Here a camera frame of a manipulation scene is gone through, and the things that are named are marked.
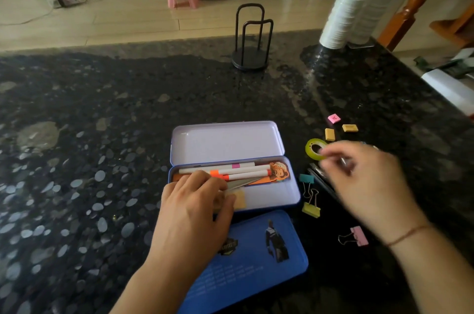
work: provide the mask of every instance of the stack of paper cups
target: stack of paper cups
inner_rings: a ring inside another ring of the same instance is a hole
[[[330,49],[344,47],[363,4],[364,0],[336,0],[319,43]]]
[[[359,12],[351,34],[349,42],[355,44],[365,44],[369,41],[370,35],[379,23],[391,0],[365,0],[362,10]]]

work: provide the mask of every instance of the pink eraser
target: pink eraser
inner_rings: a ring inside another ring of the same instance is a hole
[[[369,241],[365,237],[362,228],[358,225],[357,227],[351,228],[351,232],[354,234],[354,239],[357,241],[357,245],[362,247],[364,245],[369,245]]]
[[[328,120],[332,123],[335,124],[336,122],[339,122],[341,119],[337,114],[332,114],[328,117]]]

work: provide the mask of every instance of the pink binder clip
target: pink binder clip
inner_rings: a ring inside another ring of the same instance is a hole
[[[341,242],[341,238],[346,238],[348,236],[354,236],[354,239],[355,240],[347,240],[345,241],[344,243]],[[367,240],[367,238],[365,237],[365,234],[364,232],[362,231],[362,228],[358,225],[357,227],[353,227],[351,228],[351,233],[348,234],[348,235],[338,235],[337,236],[337,241],[339,243],[341,243],[342,245],[346,245],[346,243],[349,243],[349,242],[356,242],[357,245],[359,247],[362,247],[364,245],[368,245],[369,244],[369,241]]]

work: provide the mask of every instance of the finger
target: finger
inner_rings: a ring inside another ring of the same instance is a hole
[[[225,191],[226,189],[227,182],[224,179],[212,177],[199,188],[199,193],[205,198],[206,202],[212,203],[218,192],[220,190]]]
[[[348,180],[350,179],[347,172],[345,172],[341,166],[337,163],[339,158],[326,158],[319,162],[321,168],[328,175],[329,180],[336,188],[337,192],[344,191]]]
[[[356,161],[363,157],[364,153],[368,150],[375,148],[362,144],[360,142],[353,141],[337,141],[328,144],[326,147],[319,150],[319,154],[325,157],[341,156],[341,157],[352,157]]]
[[[187,182],[189,177],[190,177],[190,174],[186,174],[185,176],[182,176],[176,183],[175,190],[176,191],[180,190],[182,186]]]
[[[161,194],[161,203],[166,202],[171,193],[175,190],[177,184],[178,182],[172,182],[164,186],[163,193]]]
[[[189,192],[195,192],[197,191],[208,179],[210,178],[209,173],[205,173],[203,170],[197,170],[193,172],[188,180],[186,181],[186,184],[184,187],[189,191]]]
[[[231,194],[224,199],[222,208],[217,215],[215,222],[215,230],[217,235],[217,240],[219,245],[222,245],[227,238],[229,233],[230,222],[232,221],[232,216],[234,215],[234,203],[236,201],[235,194]]]

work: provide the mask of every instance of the right hand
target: right hand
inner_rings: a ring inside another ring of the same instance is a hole
[[[339,141],[322,148],[320,166],[344,206],[384,243],[429,224],[408,187],[398,159],[360,142]],[[351,158],[348,172],[338,163]]]

